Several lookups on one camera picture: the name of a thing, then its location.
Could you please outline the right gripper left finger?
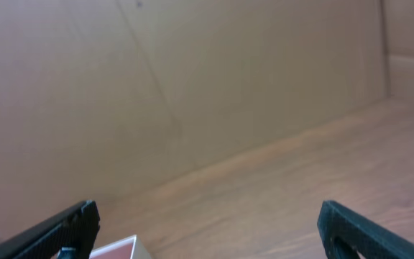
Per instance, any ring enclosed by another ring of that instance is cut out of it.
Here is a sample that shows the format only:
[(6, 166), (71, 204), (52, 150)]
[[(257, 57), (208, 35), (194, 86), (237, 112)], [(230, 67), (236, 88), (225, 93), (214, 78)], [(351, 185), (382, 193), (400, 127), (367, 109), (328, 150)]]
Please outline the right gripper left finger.
[(100, 230), (95, 201), (81, 201), (0, 244), (0, 259), (88, 259)]

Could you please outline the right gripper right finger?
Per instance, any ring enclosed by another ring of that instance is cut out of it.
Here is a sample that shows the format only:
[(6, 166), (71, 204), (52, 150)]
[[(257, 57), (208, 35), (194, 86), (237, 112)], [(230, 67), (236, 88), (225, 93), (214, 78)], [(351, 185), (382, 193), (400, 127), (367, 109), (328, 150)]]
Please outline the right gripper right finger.
[(329, 259), (414, 259), (413, 243), (334, 200), (322, 203), (317, 227)]

